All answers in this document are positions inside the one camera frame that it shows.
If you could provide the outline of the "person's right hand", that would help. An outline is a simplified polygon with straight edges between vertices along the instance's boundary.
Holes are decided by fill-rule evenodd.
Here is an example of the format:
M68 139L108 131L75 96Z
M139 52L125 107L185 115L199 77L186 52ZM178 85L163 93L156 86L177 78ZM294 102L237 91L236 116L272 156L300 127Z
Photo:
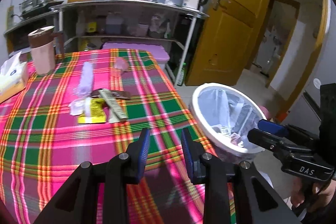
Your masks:
M304 195L301 192L301 188L302 188L302 179L299 177L295 177L290 197L291 204L294 207L298 207L305 200ZM321 207L326 207L331 202L335 194L335 181L331 180L328 186L324 188L322 187L321 184L315 183L312 187L312 192L314 194L319 192L319 195L317 201L307 208L308 212L313 212Z

